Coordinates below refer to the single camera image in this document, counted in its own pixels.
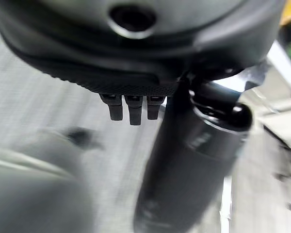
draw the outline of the round hole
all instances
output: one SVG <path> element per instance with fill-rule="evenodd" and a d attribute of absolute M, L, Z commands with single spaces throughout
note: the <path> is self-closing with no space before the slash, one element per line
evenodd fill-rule
<path fill-rule="evenodd" d="M 117 6 L 110 11 L 111 28 L 116 33 L 132 39 L 151 35 L 155 22 L 153 11 L 141 6 Z"/>

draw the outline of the black cylindrical handle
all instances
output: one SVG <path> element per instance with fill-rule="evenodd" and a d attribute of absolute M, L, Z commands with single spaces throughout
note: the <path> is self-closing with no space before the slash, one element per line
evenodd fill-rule
<path fill-rule="evenodd" d="M 135 233 L 184 233 L 198 223 L 247 138 L 252 115 L 245 105 L 220 120 L 185 101 L 175 97 L 167 105 L 145 170 Z"/>

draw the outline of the black plastic housing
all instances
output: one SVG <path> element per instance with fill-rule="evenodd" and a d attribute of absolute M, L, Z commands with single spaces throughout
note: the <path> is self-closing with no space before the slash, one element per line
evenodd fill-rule
<path fill-rule="evenodd" d="M 0 32 L 31 66 L 93 92 L 171 96 L 189 70 L 220 73 L 263 61 L 284 2 L 244 0 L 208 24 L 133 40 L 64 17 L 40 1 L 0 0 Z"/>

